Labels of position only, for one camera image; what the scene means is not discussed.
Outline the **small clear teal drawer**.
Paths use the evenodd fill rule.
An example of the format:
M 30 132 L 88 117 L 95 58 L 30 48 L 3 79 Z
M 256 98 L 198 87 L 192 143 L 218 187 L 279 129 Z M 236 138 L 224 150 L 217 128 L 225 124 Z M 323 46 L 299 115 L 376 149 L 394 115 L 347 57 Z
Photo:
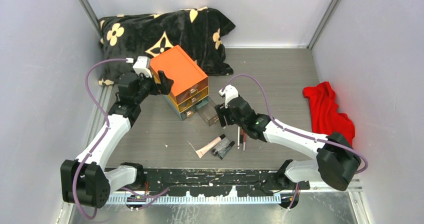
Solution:
M 219 120 L 215 106 L 215 102 L 209 96 L 195 104 L 196 113 L 200 115 L 200 117 L 209 127 L 214 125 Z

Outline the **black mascara tube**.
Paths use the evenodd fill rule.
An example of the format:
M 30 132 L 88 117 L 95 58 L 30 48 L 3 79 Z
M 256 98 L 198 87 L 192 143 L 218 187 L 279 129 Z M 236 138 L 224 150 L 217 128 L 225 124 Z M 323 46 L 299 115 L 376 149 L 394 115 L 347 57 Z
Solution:
M 221 159 L 221 160 L 223 160 L 224 159 L 224 157 L 226 156 L 226 154 L 233 148 L 233 146 L 234 146 L 234 144 L 235 144 L 235 142 L 234 141 L 231 141 L 226 147 L 225 147 L 225 149 L 223 149 L 222 151 L 220 151 L 219 153 L 218 153 L 218 157 Z

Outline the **orange drawer organizer box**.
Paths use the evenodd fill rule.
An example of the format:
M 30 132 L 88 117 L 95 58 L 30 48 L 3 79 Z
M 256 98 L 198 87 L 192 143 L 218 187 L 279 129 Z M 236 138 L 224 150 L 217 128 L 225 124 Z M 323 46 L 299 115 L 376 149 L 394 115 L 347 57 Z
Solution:
M 158 84 L 159 71 L 173 80 L 170 93 L 164 98 L 181 120 L 191 117 L 196 112 L 195 105 L 209 96 L 208 76 L 178 45 L 151 59 L 150 70 Z

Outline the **white makeup pencil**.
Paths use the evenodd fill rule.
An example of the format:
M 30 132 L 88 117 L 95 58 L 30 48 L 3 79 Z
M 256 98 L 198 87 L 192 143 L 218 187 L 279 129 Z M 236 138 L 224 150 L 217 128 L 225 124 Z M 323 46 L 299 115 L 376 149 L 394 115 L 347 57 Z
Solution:
M 241 130 L 240 130 L 240 127 L 238 126 L 237 127 L 237 134 L 236 134 L 236 137 L 237 137 L 237 139 L 236 139 L 236 145 L 237 145 L 237 149 L 238 150 L 240 149 L 240 140 L 241 140 L 240 134 L 241 134 Z

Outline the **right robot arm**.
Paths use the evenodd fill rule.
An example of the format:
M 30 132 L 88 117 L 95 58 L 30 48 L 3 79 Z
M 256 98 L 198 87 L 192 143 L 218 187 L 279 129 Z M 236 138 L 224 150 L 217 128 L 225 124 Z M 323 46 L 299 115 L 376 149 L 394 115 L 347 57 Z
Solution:
M 291 189 L 299 182 L 323 181 L 335 190 L 345 191 L 363 163 L 341 133 L 312 133 L 286 125 L 268 114 L 256 113 L 240 96 L 217 104 L 214 109 L 221 127 L 236 125 L 251 139 L 282 145 L 310 158 L 283 163 L 277 176 L 283 189 Z

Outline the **clear black makeup bottle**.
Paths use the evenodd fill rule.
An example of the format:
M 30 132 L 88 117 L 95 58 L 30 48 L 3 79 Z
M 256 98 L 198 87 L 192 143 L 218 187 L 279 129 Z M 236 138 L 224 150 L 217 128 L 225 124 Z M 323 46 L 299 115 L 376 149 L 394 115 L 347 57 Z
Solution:
M 218 157 L 218 153 L 225 149 L 225 147 L 230 143 L 231 141 L 225 137 L 223 140 L 221 140 L 210 152 L 213 156 Z

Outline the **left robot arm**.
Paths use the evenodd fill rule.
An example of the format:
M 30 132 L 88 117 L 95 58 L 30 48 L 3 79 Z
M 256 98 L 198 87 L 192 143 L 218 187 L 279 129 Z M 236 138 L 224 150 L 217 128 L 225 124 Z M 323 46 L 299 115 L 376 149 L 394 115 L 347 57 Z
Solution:
M 74 160 L 60 167 L 62 199 L 71 204 L 102 208 L 111 193 L 130 188 L 141 190 L 147 181 L 141 164 L 123 162 L 106 171 L 106 164 L 120 140 L 130 131 L 141 113 L 140 104 L 149 95 L 168 95 L 174 81 L 158 72 L 154 76 L 128 72 L 120 76 L 116 100 L 108 111 L 102 130 Z

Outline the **pink makeup tube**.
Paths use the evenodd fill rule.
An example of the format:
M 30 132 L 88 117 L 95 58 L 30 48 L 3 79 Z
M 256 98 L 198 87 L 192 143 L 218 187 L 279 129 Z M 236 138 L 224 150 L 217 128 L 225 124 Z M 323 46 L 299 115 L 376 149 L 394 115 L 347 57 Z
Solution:
M 212 141 L 210 141 L 208 144 L 203 146 L 202 148 L 196 150 L 197 156 L 201 159 L 207 152 L 209 152 L 212 148 L 214 148 L 220 141 L 222 141 L 226 137 L 225 134 L 222 134 Z

